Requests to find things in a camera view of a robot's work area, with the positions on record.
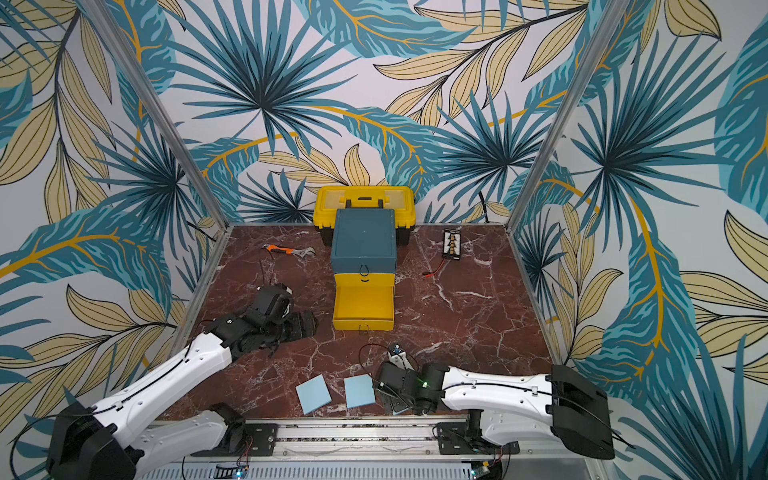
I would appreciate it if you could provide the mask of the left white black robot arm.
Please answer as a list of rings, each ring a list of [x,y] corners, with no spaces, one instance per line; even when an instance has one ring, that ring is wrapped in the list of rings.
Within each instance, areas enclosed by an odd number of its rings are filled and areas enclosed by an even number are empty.
[[[245,420],[225,403],[154,428],[165,410],[243,356],[310,338],[317,319],[293,307],[283,284],[259,289],[243,312],[219,316],[179,353],[142,379],[85,407],[75,402],[54,422],[45,469],[54,479],[135,479],[200,452],[241,454]]]

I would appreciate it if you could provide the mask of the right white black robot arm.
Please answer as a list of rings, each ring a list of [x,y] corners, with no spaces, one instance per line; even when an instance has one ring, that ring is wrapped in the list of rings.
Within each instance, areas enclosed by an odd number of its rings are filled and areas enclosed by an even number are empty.
[[[465,412],[464,422],[436,427],[450,454],[515,452],[522,441],[557,439],[583,457],[615,458],[607,394],[567,366],[503,376],[437,363],[414,371],[385,362],[373,386],[416,415]]]

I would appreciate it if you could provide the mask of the teal yellow drawer cabinet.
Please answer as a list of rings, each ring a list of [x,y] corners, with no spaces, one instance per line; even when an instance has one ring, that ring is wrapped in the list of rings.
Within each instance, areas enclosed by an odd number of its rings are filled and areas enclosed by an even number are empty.
[[[336,286],[334,328],[393,330],[397,265],[394,212],[381,208],[339,210],[331,265]]]

